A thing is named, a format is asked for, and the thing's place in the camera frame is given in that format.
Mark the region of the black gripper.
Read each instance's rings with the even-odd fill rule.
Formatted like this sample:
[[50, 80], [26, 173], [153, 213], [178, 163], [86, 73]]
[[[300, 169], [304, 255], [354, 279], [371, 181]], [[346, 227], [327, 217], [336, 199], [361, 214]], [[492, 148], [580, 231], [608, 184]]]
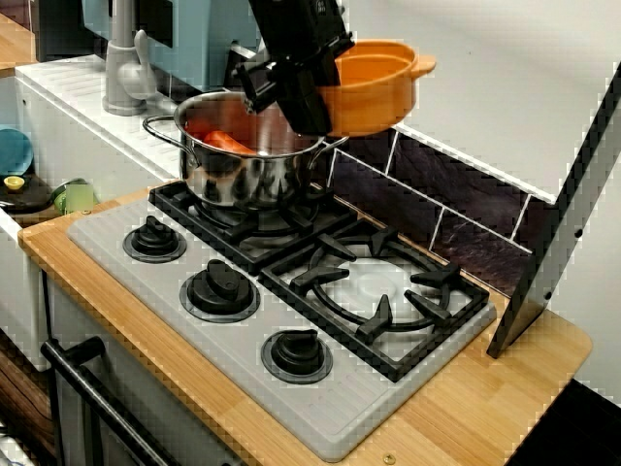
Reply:
[[326, 136], [332, 122], [320, 88], [340, 84], [336, 59], [354, 46], [335, 1], [252, 1], [264, 43], [256, 57], [236, 67], [246, 109], [254, 114], [277, 103], [298, 134]]

